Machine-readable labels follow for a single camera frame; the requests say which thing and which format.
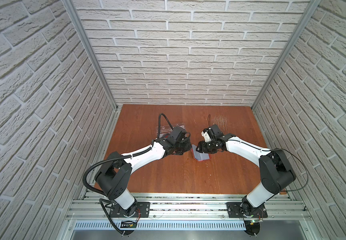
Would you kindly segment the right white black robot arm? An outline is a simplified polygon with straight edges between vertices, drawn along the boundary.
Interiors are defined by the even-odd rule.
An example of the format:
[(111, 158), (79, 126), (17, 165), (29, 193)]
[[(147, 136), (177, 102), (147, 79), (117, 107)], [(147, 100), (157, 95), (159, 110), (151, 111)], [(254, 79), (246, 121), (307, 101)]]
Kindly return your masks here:
[(252, 218), (256, 211), (273, 196), (279, 194), (297, 177), (284, 150), (270, 150), (248, 143), (233, 134), (224, 134), (217, 125), (202, 131), (203, 141), (196, 151), (215, 154), (219, 150), (237, 154), (260, 169), (260, 183), (247, 194), (240, 204), (244, 217)]

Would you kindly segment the red leather card holder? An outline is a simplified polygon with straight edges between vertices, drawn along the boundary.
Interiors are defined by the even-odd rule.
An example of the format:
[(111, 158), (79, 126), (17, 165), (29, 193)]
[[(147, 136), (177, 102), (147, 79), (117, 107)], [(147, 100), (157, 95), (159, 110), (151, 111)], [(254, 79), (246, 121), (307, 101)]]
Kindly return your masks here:
[(196, 148), (197, 148), (196, 145), (192, 145), (192, 153), (193, 153), (193, 157), (196, 161), (202, 162), (202, 161), (207, 161), (207, 160), (211, 159), (209, 154), (200, 153), (196, 150)]

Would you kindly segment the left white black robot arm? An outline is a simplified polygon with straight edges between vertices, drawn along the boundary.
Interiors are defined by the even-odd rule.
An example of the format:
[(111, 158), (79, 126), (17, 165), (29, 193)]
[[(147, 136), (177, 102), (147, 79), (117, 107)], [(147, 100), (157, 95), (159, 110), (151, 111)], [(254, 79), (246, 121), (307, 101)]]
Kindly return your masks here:
[(108, 200), (131, 215), (136, 209), (136, 199), (127, 189), (131, 174), (167, 156), (183, 155), (191, 148), (190, 133), (182, 127), (174, 127), (170, 133), (142, 149), (122, 155), (112, 153), (113, 158), (102, 164), (94, 179)]

